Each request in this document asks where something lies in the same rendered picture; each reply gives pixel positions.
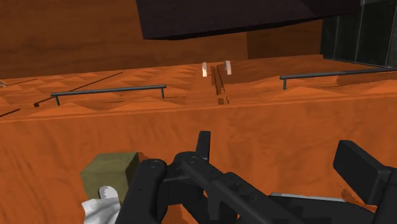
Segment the white crumpled cloth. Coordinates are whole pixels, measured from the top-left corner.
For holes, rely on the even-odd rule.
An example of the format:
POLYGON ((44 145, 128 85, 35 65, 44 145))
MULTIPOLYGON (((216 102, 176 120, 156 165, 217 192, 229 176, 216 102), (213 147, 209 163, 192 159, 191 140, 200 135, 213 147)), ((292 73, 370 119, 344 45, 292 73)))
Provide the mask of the white crumpled cloth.
POLYGON ((99 199, 90 199, 81 203, 85 212, 83 224, 115 224, 120 212, 117 191, 111 186, 99 188, 99 199))

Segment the dark glass door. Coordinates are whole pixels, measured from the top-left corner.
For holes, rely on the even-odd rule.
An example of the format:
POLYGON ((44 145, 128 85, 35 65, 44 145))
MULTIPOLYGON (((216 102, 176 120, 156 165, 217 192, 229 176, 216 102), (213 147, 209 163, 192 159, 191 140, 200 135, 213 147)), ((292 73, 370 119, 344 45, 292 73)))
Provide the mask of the dark glass door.
POLYGON ((325 59, 397 67, 397 0, 361 0, 357 12, 323 20, 325 59))

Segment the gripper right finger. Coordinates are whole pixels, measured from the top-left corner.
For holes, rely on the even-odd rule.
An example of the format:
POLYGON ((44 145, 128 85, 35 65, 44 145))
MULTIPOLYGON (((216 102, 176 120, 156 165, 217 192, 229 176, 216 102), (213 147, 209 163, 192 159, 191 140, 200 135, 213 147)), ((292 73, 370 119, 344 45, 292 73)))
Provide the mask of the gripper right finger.
POLYGON ((366 205, 377 207, 372 224, 397 224, 397 168, 350 140, 338 142, 333 168, 366 205))

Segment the orange wooden chest of drawers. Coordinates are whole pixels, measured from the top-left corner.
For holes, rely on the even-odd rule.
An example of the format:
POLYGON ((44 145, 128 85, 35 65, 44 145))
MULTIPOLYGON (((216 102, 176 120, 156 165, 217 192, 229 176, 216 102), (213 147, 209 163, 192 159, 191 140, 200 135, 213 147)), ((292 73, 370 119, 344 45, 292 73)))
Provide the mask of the orange wooden chest of drawers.
POLYGON ((397 167, 397 71, 320 55, 12 78, 0 87, 0 224, 83 224, 99 153, 171 162, 211 132, 211 163, 265 193, 359 197, 338 142, 397 167))

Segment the olive green box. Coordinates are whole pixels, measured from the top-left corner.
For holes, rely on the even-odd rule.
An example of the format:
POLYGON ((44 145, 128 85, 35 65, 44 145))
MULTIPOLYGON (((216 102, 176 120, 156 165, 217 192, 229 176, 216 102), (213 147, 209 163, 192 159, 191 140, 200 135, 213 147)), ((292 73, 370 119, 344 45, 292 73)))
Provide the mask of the olive green box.
POLYGON ((80 172, 87 198, 98 199, 99 189, 111 186, 116 190, 122 205, 138 164, 137 152, 98 154, 80 172))

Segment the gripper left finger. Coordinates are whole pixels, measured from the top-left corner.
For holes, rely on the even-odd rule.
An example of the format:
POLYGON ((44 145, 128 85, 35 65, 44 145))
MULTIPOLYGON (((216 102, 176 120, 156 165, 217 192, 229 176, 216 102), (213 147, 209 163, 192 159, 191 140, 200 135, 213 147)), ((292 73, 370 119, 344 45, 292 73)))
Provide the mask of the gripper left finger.
POLYGON ((115 224, 161 224, 167 208, 178 204, 198 224, 235 224, 237 213, 226 205, 220 207, 218 220, 210 220, 203 189, 181 168, 187 156, 187 152, 178 153, 170 165, 160 159, 140 162, 115 224))

